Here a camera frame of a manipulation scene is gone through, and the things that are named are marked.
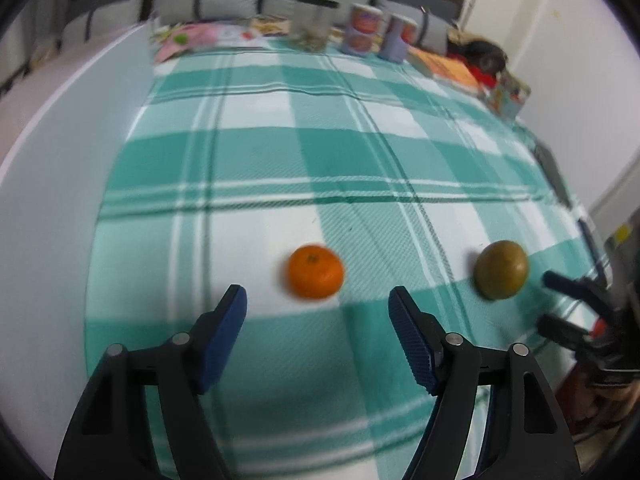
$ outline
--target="metal screw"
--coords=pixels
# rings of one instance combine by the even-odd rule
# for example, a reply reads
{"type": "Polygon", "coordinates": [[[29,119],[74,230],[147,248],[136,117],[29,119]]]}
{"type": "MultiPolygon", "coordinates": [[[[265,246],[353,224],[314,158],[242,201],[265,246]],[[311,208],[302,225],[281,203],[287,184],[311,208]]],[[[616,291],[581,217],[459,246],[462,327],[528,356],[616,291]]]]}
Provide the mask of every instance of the metal screw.
{"type": "Polygon", "coordinates": [[[513,351],[516,352],[516,354],[521,355],[521,356],[525,356],[529,353],[529,349],[524,346],[522,343],[516,343],[515,345],[513,345],[513,351]]]}
{"type": "Polygon", "coordinates": [[[456,332],[449,332],[446,336],[444,336],[444,341],[453,346],[460,346],[464,339],[462,336],[456,332]]]}
{"type": "Polygon", "coordinates": [[[171,338],[171,342],[174,345],[184,345],[189,342],[189,339],[191,339],[191,337],[186,332],[178,332],[171,338]]]}
{"type": "Polygon", "coordinates": [[[121,354],[123,350],[124,346],[122,346],[120,343],[114,343],[107,347],[107,355],[110,357],[114,357],[121,354]]]}

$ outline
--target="jar lid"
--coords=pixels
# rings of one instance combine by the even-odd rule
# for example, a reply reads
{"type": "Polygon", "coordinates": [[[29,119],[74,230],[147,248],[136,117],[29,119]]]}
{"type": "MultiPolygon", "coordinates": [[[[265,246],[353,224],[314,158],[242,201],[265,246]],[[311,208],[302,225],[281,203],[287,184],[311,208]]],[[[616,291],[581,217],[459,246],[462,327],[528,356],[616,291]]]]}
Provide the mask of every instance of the jar lid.
{"type": "Polygon", "coordinates": [[[337,9],[340,5],[335,0],[296,0],[298,2],[302,2],[304,4],[317,5],[320,7],[328,7],[329,9],[337,9]]]}
{"type": "Polygon", "coordinates": [[[391,17],[392,18],[396,18],[397,20],[400,20],[401,22],[408,23],[409,25],[414,25],[415,27],[418,26],[418,24],[415,22],[415,20],[412,20],[408,16],[403,16],[402,14],[396,14],[396,13],[392,12],[391,13],[391,17]]]}
{"type": "Polygon", "coordinates": [[[352,4],[351,7],[354,8],[354,9],[366,10],[367,12],[370,12],[371,14],[377,14],[377,15],[382,16],[382,10],[380,10],[377,7],[371,7],[371,6],[365,5],[365,4],[352,4]]]}

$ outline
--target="teal and white checkered cloth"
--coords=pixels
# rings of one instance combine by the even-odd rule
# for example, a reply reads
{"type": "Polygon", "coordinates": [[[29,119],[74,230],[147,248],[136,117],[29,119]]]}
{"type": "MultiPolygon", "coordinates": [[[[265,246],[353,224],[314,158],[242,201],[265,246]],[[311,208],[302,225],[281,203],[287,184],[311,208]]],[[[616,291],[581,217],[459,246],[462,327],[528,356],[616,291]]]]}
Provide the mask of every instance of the teal and white checkered cloth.
{"type": "MultiPolygon", "coordinates": [[[[526,130],[477,100],[406,63],[306,54],[277,40],[156,71],[98,220],[87,366],[115,341],[160,344],[243,285],[248,318],[202,399],[236,474],[401,478],[433,399],[389,321],[393,286],[447,331],[493,348],[520,340],[538,349],[538,316],[574,308],[540,276],[590,271],[575,224],[584,212],[556,202],[526,130]],[[474,290],[472,263],[502,239],[526,249],[530,278],[491,303],[474,290]],[[346,268],[324,301],[282,284],[283,262],[312,242],[346,268]]],[[[474,468],[487,399],[481,388],[460,476],[474,468]]],[[[162,471],[175,476],[157,393],[148,402],[162,471]]]]}

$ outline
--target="pink cloth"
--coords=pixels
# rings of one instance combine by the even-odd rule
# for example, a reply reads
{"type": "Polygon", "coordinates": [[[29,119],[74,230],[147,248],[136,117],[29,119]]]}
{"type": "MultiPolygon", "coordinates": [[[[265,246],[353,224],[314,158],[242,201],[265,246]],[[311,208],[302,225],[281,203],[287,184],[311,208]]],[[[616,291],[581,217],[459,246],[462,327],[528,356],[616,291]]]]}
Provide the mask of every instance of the pink cloth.
{"type": "Polygon", "coordinates": [[[176,28],[156,53],[156,63],[162,63],[185,50],[215,45],[218,41],[219,28],[220,26],[216,23],[192,23],[176,28]]]}

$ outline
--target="glass jar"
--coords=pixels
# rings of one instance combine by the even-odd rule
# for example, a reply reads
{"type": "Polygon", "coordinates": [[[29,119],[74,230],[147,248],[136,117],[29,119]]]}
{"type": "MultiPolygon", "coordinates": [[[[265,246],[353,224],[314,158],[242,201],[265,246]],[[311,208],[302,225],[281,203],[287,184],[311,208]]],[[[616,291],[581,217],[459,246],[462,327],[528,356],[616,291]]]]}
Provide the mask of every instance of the glass jar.
{"type": "Polygon", "coordinates": [[[338,5],[334,0],[296,0],[289,41],[308,52],[322,52],[329,41],[338,5]]]}

